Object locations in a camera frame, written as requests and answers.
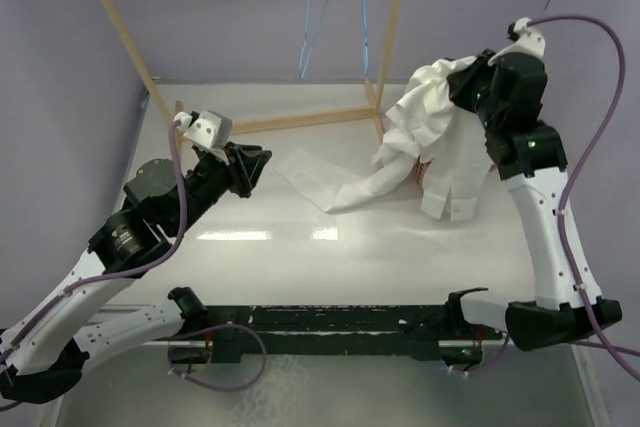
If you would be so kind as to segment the white shirt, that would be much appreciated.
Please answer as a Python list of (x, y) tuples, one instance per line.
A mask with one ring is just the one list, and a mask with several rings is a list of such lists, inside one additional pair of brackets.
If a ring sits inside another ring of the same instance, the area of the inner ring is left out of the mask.
[(369, 176), (358, 177), (304, 150), (285, 158), (277, 173), (321, 211), (335, 213), (392, 192), (423, 164), (422, 212), (436, 220), (473, 219), (492, 161), (478, 117), (454, 105), (447, 78), (474, 60), (439, 59), (413, 73), (403, 96), (385, 113), (389, 128)]

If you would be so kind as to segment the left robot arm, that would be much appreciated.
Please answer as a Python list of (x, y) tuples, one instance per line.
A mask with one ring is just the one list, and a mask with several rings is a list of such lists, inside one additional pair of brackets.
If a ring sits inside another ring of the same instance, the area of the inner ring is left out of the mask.
[(65, 279), (24, 320), (1, 333), (1, 396), (44, 404), (63, 396), (106, 360), (161, 338), (194, 339), (211, 323), (188, 287), (153, 305), (91, 325), (112, 297), (175, 253), (186, 231), (226, 193), (250, 197), (272, 157), (229, 142), (221, 160), (198, 151), (182, 172), (169, 159), (143, 164), (124, 186), (125, 200), (90, 238)]

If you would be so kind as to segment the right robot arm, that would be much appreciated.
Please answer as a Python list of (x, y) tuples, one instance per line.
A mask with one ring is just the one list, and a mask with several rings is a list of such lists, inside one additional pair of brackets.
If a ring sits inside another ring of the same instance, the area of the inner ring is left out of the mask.
[(475, 114), (489, 157), (514, 201), (534, 272), (531, 301), (488, 299), (485, 288), (455, 295), (445, 313), (446, 330), (467, 338), (489, 325), (522, 351), (585, 339), (621, 321), (618, 301), (603, 297), (584, 257), (570, 206), (561, 200), (569, 176), (559, 133), (539, 118), (547, 84), (545, 65), (534, 55), (483, 51), (466, 69), (447, 78), (450, 100)]

